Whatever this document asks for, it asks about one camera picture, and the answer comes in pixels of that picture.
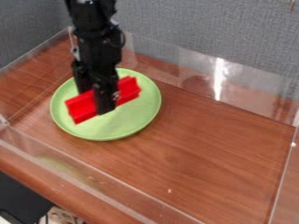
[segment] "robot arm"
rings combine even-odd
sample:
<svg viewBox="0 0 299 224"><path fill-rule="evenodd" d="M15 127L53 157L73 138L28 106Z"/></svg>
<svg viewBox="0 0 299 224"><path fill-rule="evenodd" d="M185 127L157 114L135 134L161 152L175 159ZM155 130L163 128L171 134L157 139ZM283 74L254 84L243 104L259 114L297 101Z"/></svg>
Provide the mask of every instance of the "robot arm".
<svg viewBox="0 0 299 224"><path fill-rule="evenodd" d="M74 78L79 93L94 89L99 115L118 105L118 71L126 36L111 20L117 0L66 0L79 47L73 49Z"/></svg>

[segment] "gray wall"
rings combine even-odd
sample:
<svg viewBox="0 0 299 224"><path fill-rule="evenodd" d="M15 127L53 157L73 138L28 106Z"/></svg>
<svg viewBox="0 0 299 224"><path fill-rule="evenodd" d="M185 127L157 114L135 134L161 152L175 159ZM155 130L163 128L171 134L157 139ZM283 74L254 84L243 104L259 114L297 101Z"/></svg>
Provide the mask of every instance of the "gray wall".
<svg viewBox="0 0 299 224"><path fill-rule="evenodd" d="M118 8L133 33L283 76L299 74L299 11L281 0L119 0Z"/></svg>
<svg viewBox="0 0 299 224"><path fill-rule="evenodd" d="M0 68L66 28L62 0L10 0L0 3Z"/></svg>
<svg viewBox="0 0 299 224"><path fill-rule="evenodd" d="M281 0L118 0L126 30L211 56L297 77L299 11ZM69 24L62 0L0 3L0 67ZM158 47L167 59L171 55ZM139 46L143 53L155 50Z"/></svg>

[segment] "plate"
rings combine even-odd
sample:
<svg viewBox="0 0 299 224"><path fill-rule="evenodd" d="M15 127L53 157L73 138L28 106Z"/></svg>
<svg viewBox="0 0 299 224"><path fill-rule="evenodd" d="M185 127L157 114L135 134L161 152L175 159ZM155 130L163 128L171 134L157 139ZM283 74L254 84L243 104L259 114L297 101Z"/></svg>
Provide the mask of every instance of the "plate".
<svg viewBox="0 0 299 224"><path fill-rule="evenodd" d="M118 107L113 112L98 115L86 122L75 124L65 101L75 97L79 92L74 78L67 80L51 98L51 117L59 127L75 137L94 141L110 141L134 135L142 130L162 107L162 94L158 86L143 74L118 69L119 78L134 76L138 80L142 93L139 98Z"/></svg>

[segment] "red block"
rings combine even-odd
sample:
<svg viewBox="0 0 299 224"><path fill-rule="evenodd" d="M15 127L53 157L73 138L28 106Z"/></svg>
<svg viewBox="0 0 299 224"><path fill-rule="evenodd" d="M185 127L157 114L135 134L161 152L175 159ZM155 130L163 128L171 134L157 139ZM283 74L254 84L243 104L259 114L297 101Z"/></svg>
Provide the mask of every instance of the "red block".
<svg viewBox="0 0 299 224"><path fill-rule="evenodd" d="M119 99L117 105L121 106L139 97L142 88L138 86L137 77L127 76L121 79L118 82L118 89ZM94 90L69 99L66 105L70 116L77 124L86 122L98 115Z"/></svg>

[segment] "wooden table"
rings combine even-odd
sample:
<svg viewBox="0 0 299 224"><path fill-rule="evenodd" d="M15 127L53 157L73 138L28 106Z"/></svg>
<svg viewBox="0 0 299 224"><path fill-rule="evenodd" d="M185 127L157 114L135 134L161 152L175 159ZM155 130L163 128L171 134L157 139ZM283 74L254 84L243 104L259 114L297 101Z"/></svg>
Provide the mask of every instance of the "wooden table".
<svg viewBox="0 0 299 224"><path fill-rule="evenodd" d="M294 119L298 103L255 108L257 102L279 97L225 83L225 98L231 89L238 93L229 104L270 115L263 117L210 98L211 81L198 72L125 50L121 66L157 79L162 111L137 135L91 142L69 135L50 116L53 93L71 77L70 64L63 38L0 77L0 113L11 123L10 131L0 132L8 142L0 144L2 171L89 223L267 223L295 133L281 122ZM63 168L47 169L58 164L50 165L45 153ZM111 184L114 191L106 192L110 176L103 186L93 176L98 171L129 188ZM101 199L106 194L134 211Z"/></svg>

